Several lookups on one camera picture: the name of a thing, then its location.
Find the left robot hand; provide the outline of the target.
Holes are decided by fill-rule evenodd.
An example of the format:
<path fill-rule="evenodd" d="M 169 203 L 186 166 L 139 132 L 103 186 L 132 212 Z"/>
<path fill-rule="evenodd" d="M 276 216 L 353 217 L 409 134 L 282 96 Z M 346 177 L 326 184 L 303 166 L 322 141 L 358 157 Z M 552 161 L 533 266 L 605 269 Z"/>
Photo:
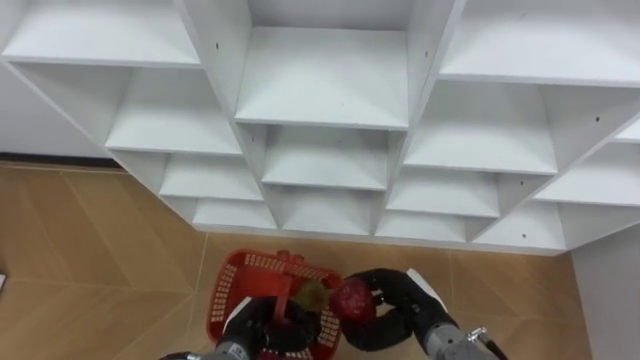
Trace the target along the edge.
<path fill-rule="evenodd" d="M 301 352 L 316 342 L 321 331 L 318 313 L 307 312 L 288 300 L 284 318 L 275 319 L 277 297 L 249 298 L 231 317 L 218 344 L 237 344 L 243 357 L 256 359 L 263 350 Z"/>

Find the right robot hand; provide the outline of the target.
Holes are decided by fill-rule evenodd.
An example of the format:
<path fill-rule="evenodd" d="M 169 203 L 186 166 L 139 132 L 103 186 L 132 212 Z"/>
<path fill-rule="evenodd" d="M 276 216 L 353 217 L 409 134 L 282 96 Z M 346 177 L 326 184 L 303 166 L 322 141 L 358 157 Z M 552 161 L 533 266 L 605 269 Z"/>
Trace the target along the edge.
<path fill-rule="evenodd" d="M 435 297 L 424 291 L 406 272 L 376 268 L 359 272 L 347 280 L 363 281 L 370 292 L 379 290 L 383 301 L 392 306 L 384 315 L 365 323 L 342 321 L 347 342 L 364 352 L 382 351 L 412 335 L 423 345 L 428 332 L 441 324 L 458 324 Z"/>

